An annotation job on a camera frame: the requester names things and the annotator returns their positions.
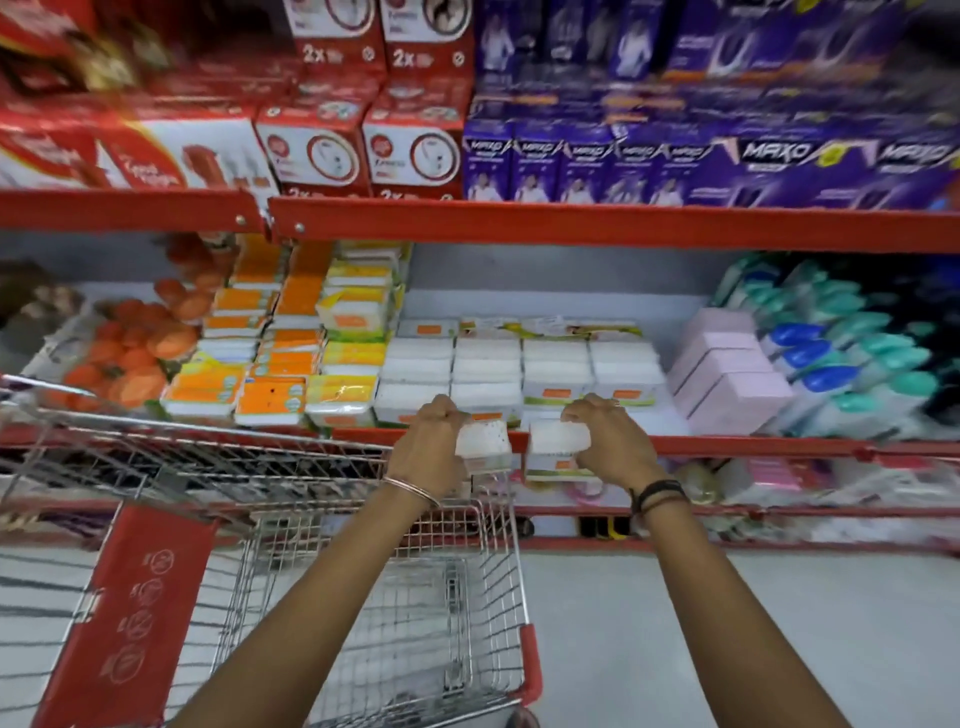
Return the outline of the person's right hand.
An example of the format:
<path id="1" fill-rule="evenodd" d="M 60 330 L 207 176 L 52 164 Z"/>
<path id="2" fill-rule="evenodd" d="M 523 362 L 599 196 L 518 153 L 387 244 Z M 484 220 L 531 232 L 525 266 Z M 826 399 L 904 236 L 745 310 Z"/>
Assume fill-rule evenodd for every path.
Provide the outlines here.
<path id="1" fill-rule="evenodd" d="M 669 479 L 646 432 L 623 407 L 623 424 L 615 431 L 590 431 L 591 447 L 581 452 L 578 463 L 606 484 L 643 489 L 657 480 Z"/>

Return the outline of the white sponge packet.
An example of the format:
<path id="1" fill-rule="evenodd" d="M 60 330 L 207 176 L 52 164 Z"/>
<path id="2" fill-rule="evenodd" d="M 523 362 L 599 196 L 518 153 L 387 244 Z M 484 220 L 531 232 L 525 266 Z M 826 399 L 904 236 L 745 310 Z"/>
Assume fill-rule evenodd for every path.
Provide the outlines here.
<path id="1" fill-rule="evenodd" d="M 503 419 L 472 419 L 459 429 L 455 455 L 469 477 L 515 469 L 509 428 Z"/>
<path id="2" fill-rule="evenodd" d="M 588 426 L 580 421 L 535 419 L 530 422 L 524 455 L 524 480 L 590 481 L 594 474 L 577 457 L 592 446 Z"/>

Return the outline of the person's left forearm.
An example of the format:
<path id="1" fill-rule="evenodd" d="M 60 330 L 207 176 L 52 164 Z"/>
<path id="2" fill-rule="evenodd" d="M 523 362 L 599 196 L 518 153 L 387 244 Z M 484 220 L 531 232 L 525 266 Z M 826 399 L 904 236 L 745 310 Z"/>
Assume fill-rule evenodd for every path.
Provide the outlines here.
<path id="1" fill-rule="evenodd" d="M 428 509 L 415 494 L 382 485 L 170 728 L 304 728 L 378 577 Z"/>

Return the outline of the person's right forearm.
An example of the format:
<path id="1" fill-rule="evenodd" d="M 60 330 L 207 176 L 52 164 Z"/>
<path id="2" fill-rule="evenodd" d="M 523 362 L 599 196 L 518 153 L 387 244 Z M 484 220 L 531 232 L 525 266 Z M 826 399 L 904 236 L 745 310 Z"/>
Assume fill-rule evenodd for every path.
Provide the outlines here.
<path id="1" fill-rule="evenodd" d="M 718 728 L 853 728 L 690 503 L 639 520 Z"/>

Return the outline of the stack of white packs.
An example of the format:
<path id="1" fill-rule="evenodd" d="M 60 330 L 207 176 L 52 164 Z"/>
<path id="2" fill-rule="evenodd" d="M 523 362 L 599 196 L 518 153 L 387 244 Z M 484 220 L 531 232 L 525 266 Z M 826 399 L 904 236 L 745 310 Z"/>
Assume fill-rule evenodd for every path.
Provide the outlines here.
<path id="1" fill-rule="evenodd" d="M 404 427 L 437 395 L 477 420 L 516 428 L 529 408 L 559 409 L 587 394 L 629 409 L 669 400 L 655 345 L 631 320 L 402 319 L 372 400 L 380 425 Z"/>

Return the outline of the silver bangle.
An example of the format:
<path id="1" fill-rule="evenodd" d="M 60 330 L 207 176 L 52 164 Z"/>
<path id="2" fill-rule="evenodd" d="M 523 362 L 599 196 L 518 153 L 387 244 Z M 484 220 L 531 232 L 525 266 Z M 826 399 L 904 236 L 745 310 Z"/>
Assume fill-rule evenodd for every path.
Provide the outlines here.
<path id="1" fill-rule="evenodd" d="M 404 492 L 416 495 L 418 498 L 426 502 L 426 504 L 429 504 L 431 509 L 438 509 L 442 507 L 442 503 L 438 500 L 437 497 L 435 497 L 430 492 L 408 481 L 390 477 L 390 476 L 384 476 L 382 478 L 382 482 L 385 484 L 389 484 L 390 486 L 395 487 Z"/>

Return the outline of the pink box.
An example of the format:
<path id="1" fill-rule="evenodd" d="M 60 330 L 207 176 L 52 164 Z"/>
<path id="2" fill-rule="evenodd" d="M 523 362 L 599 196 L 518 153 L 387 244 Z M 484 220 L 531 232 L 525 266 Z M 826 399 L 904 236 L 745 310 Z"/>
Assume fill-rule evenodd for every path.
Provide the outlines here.
<path id="1" fill-rule="evenodd" d="M 693 436 L 750 436 L 793 399 L 777 371 L 723 374 L 686 416 L 688 429 Z"/>
<path id="2" fill-rule="evenodd" d="M 772 373 L 774 367 L 758 348 L 685 347 L 666 374 L 675 401 L 698 403 L 729 374 Z"/>
<path id="3" fill-rule="evenodd" d="M 721 336 L 723 345 L 731 348 L 760 350 L 754 316 L 743 310 L 725 307 L 701 308 L 682 328 L 677 354 L 684 353 L 703 335 Z"/>

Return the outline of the blue-capped white bottle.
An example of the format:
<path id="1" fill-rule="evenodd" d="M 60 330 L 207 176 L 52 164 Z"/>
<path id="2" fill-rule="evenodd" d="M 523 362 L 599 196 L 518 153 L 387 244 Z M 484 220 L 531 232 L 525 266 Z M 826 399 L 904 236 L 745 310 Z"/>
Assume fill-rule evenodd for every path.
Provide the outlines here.
<path id="1" fill-rule="evenodd" d="M 792 383 L 809 371 L 831 365 L 835 355 L 836 351 L 830 341 L 812 339 L 784 348 L 772 360 L 772 365 L 787 382 Z"/>
<path id="2" fill-rule="evenodd" d="M 856 366 L 832 365 L 802 374 L 790 385 L 792 396 L 777 415 L 779 426 L 789 430 L 831 397 L 848 392 L 859 373 Z"/>
<path id="3" fill-rule="evenodd" d="M 759 348 L 770 359 L 785 350 L 801 346 L 822 337 L 825 327 L 819 323 L 787 321 L 772 326 L 760 339 Z"/>

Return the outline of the stack of red white boxes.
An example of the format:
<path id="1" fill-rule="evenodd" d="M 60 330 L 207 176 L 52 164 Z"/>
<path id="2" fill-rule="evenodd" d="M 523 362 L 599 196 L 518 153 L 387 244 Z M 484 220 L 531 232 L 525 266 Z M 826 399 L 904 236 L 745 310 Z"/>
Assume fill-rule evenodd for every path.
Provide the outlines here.
<path id="1" fill-rule="evenodd" d="M 283 194 L 461 197 L 474 0 L 283 0 L 302 77 L 255 121 Z"/>

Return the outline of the row of purple boxes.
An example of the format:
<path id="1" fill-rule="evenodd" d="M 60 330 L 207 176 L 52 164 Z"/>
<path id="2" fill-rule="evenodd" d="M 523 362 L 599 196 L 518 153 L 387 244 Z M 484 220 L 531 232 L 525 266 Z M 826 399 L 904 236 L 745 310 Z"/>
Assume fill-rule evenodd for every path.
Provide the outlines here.
<path id="1" fill-rule="evenodd" d="M 474 203 L 933 211 L 960 111 L 884 79 L 926 0 L 482 0 Z"/>

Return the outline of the row of teal-capped white bottles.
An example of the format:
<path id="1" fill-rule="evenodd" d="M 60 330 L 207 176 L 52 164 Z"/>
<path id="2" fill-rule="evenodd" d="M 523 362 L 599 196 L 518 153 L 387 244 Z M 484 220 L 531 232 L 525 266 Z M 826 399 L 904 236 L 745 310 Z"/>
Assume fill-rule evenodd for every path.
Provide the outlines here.
<path id="1" fill-rule="evenodd" d="M 828 365 L 860 369 L 844 394 L 787 429 L 778 415 L 752 435 L 896 442 L 926 439 L 925 409 L 956 356 L 945 313 L 921 296 L 923 260 L 866 253 L 749 251 L 727 268 L 708 308 L 749 312 L 758 341 L 776 324 L 824 326 Z"/>

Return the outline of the pile of orange mesh scrubbers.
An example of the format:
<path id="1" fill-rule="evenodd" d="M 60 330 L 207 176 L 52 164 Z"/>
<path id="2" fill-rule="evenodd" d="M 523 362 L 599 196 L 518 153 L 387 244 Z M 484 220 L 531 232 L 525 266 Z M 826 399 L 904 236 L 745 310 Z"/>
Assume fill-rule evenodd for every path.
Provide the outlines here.
<path id="1" fill-rule="evenodd" d="M 73 340 L 50 353 L 42 373 L 44 407 L 144 412 L 197 353 L 237 257 L 233 233 L 172 233 L 161 243 L 162 265 L 150 296 L 112 295 L 81 312 Z"/>

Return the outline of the large red white box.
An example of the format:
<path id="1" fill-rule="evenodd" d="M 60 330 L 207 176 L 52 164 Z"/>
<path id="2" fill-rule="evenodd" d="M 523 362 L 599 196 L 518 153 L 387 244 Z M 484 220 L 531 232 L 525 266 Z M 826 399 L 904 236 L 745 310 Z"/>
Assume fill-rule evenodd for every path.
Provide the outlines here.
<path id="1" fill-rule="evenodd" d="M 251 103 L 64 96 L 0 103 L 0 189 L 245 192 L 281 188 Z"/>

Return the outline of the red cart seat flap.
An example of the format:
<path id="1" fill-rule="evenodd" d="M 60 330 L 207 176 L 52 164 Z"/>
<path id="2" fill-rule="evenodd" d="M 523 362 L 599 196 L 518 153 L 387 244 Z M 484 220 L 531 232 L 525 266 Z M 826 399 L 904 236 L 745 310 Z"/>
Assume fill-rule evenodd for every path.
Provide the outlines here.
<path id="1" fill-rule="evenodd" d="M 30 728 L 161 728 L 218 527 L 120 507 Z"/>

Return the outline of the red foil packets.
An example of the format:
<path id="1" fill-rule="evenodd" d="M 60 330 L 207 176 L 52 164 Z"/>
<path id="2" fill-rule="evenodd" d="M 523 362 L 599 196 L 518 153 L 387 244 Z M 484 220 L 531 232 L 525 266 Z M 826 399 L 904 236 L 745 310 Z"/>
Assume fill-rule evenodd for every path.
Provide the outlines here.
<path id="1" fill-rule="evenodd" d="M 151 0 L 0 0 L 0 81 L 23 96 L 125 91 L 178 60 Z"/>

